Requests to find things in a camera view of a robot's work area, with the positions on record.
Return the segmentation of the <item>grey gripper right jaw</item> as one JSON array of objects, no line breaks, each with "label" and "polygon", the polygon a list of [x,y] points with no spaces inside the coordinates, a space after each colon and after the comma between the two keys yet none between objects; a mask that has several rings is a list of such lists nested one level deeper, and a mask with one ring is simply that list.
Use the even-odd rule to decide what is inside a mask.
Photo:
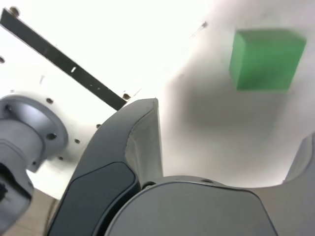
[{"label": "grey gripper right jaw", "polygon": [[233,188],[169,181],[141,191],[111,221],[108,236],[312,236],[315,137],[306,137],[285,181]]}]

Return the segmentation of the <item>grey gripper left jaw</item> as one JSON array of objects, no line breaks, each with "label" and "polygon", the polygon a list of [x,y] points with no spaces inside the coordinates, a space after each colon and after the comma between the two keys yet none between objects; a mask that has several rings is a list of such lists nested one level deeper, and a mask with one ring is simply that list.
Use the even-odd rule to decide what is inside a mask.
[{"label": "grey gripper left jaw", "polygon": [[158,100],[137,100],[114,113],[91,138],[48,235],[104,234],[141,186],[162,176]]}]

